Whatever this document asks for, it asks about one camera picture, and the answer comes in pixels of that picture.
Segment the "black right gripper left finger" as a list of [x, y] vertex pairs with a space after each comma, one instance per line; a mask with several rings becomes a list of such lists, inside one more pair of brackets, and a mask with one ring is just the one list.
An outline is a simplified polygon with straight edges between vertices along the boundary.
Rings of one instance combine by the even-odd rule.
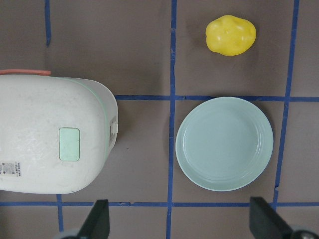
[[78, 239], [107, 239], [110, 234], [109, 201], [97, 200], [84, 224], [80, 228]]

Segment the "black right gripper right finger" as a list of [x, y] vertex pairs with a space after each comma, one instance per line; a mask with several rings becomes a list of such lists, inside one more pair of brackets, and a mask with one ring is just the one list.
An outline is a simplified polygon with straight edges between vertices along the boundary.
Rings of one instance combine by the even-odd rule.
[[251, 197], [249, 229], [255, 239], [289, 239], [292, 228], [262, 197]]

